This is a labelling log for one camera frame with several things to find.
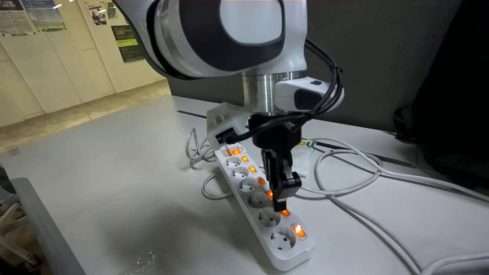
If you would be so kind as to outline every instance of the wall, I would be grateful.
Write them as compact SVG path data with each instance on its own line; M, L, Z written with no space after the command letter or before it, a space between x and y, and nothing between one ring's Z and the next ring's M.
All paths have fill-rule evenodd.
M86 1L55 3L66 30L0 35L0 126L164 79L144 59L123 62L112 21L95 27Z
M427 76L462 0L309 0L309 36L344 68L347 96L329 120L392 129L392 113ZM309 74L329 79L308 55ZM242 103L240 76L170 81L175 94Z

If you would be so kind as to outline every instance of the white cable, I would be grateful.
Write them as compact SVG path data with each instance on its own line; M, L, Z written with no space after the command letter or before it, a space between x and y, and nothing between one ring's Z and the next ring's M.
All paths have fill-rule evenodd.
M208 192L208 191L207 191L207 186L208 186L208 183L210 183L213 178L216 178L216 174L208 175L208 177L204 180L204 183L202 183L201 192L202 192L202 195L204 195L205 198L208 198L208 200L223 200L223 198L233 195L233 192L223 192L223 194L211 194L211 192Z
M343 209L344 212L347 212L349 215L352 215L355 220L358 220L359 223L363 223L369 230L372 230L375 235L378 235L378 238L381 241L384 241L396 255L398 258L413 272L413 273L421 273L421 264L416 261L416 258L413 256L413 253L407 249L405 244L402 244L387 227L384 227L381 223L378 223L375 218L372 218L370 215L367 215L366 212L361 212L359 209L340 201L335 197L330 197L332 203L337 204L340 209ZM396 243L396 246L393 246L393 243L390 243L390 239L387 239L382 233L379 233L379 230L382 233L385 233L387 236L392 238L392 241Z
M451 181L445 181L445 180L439 180L439 178L433 178L433 177L415 175L415 174L395 172L395 171L385 169L384 166L378 165L375 160L372 160L363 151L359 151L358 148L352 146L347 142L343 142L343 140L338 140L338 139L330 139L330 137L317 137L317 139L312 139L312 140L337 142L337 143L341 143L341 145L350 148L352 151L355 151L356 154L364 157L376 169L379 169L384 177L398 178L398 180L404 180L404 181L413 181L413 183L419 183L419 184L425 184L425 186L431 186L431 188L439 188L439 189L459 191L459 192L463 192L463 194L470 195L470 197L474 197L474 198L479 198L479 200L483 200L483 201L489 203L489 197L486 197L486 195L480 194L480 192L476 192L473 189L463 188L460 184L454 184Z
M390 169L385 169L384 166L381 166L379 163L376 163L375 160L372 160L370 155L366 155L363 151L359 151L358 148L352 146L350 143L347 142L343 142L343 140L337 140L337 139L330 139L330 137L318 137L318 139L314 139L314 140L327 140L327 142L337 142L337 143L341 143L347 148L352 149L352 152L355 154L359 154L363 158L366 158L370 165L373 165L378 171L381 171L381 175L382 177L390 177L390 178L398 178L398 180L404 180L404 181L411 181L411 183L419 183L419 184L425 184L425 186L431 186L431 188L437 188L437 189L445 189L445 191L453 191L453 192L462 192L465 195L470 195L470 197L474 197L474 198L479 198L479 200L483 200L483 201L489 201L489 197L480 194L480 192L476 192L473 189L468 189L468 188L463 188L463 186L459 186L459 184L454 184L451 181L445 181L445 180L439 180L439 178L431 178L431 177L422 177L422 175L413 175L413 174L404 174L404 172L395 172L395 171L390 171ZM372 221L373 224L376 224L379 229L382 229L389 236L392 236L395 241L398 241L384 226L381 226L379 223L376 223L372 217L363 213L361 210L337 200L334 195L330 197L324 197L324 198L330 198L338 207L344 206L346 212L350 213L352 217L355 217L352 212L355 212L356 215ZM398 246L401 249L404 249L404 252L410 256L410 259L418 265L419 268L419 264L416 262L415 256L405 249L405 246L402 246L399 241L398 241ZM422 275L433 275L437 268L440 268L442 265L447 265L447 264L454 264L454 262L462 262L462 261L477 261L477 259L489 259L489 253L473 253L473 255L457 255L457 256L448 256L448 258L442 258L442 259L437 259L431 264L428 264L422 272Z
M317 183L320 184L321 191L314 191L311 188L303 188L306 191L311 191L311 192L317 192L317 194L324 194L324 195L346 195L346 194L352 194L355 191L359 191L369 184L372 184L373 181L376 181L382 172L378 169L378 171L369 171L372 172L373 175L369 177L367 180L358 183L358 184L353 184L353 186L349 186L349 188L343 188L343 189L327 189L326 184L323 183L321 177L320 177L320 163L326 158L326 157L330 157L330 155L337 155L337 154L352 154L352 149L332 149L330 152L324 152L318 157L317 163L315 163L315 180ZM375 157L375 155L369 155L373 162L376 162L379 166L382 165L381 158ZM358 166L346 158L341 158L341 157L337 157L343 162L347 162L353 166Z
M187 137L185 142L185 154L190 160L190 166L196 168L196 163L199 162L216 162L216 154L213 151L213 146L208 143L208 139L204 139L199 143L198 131L193 128Z
M442 258L428 264L422 270L422 275L433 275L437 268L447 264L456 264L463 261L480 261L480 259L489 259L489 253L456 255L456 256Z

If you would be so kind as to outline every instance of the table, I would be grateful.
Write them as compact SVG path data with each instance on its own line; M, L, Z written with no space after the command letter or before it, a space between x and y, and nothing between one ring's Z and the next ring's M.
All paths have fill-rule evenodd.
M205 114L213 105L167 96L0 155L55 273L121 275L138 267L275 273L234 198L204 198L210 169L188 168L185 139L191 128L204 136L205 119L178 110ZM304 136L326 134L422 165L413 145L379 129L324 120L304 126ZM324 166L338 186L366 177L334 160ZM422 265L489 250L489 207L473 198L381 178L343 200L376 217ZM312 258L289 273L408 273L384 243L332 203L291 198L289 204L317 238Z

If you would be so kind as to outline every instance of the power strip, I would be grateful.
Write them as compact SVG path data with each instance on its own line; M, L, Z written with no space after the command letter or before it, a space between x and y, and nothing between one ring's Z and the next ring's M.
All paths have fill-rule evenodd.
M272 265L289 270L311 258L315 239L289 209L275 212L272 191L240 143L216 151L220 168Z

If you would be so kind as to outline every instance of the black cable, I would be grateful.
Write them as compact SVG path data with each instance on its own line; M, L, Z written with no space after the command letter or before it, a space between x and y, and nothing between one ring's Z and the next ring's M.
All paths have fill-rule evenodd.
M246 131L246 133L243 133L243 134L230 136L230 137L225 139L225 142L227 142L227 143L236 143L236 142L249 139L249 137L253 137L253 136L256 136L256 134L259 134L259 133L263 133L263 131L266 131L266 129L271 129L271 128L274 128L274 126L277 126L277 125L282 125L282 123L286 123L286 122L295 123L297 120L301 120L303 116L304 116L304 113L278 116L278 117L275 117L274 120L268 120L268 122L259 125L257 128L249 129L249 131Z
M306 39L306 48L309 48L312 53L315 53L320 59L323 59L332 71L332 82L329 90L324 93L321 100L314 107L312 114L320 116L330 110L338 99L341 97L343 93L343 78L341 73L343 70L337 65L332 56L329 56L320 45L317 45L312 39Z
M311 110L311 111L304 111L304 113L294 113L294 114L285 114L285 116L277 116L272 120L268 120L262 125L259 125L254 129L249 129L243 134L231 134L228 137L225 137L227 143L236 143L245 139L249 139L256 134L260 134L266 129L271 129L277 125L291 122L292 125L292 131L297 131L300 126L303 126L308 120L329 111L341 97L343 93L343 78L341 78L341 68L337 65L337 62L320 47L317 45L314 41L306 39L306 48L309 48L312 53L315 53L320 59L323 59L330 71L332 71L332 82L327 88L327 91L323 94L323 97L320 99L320 102Z

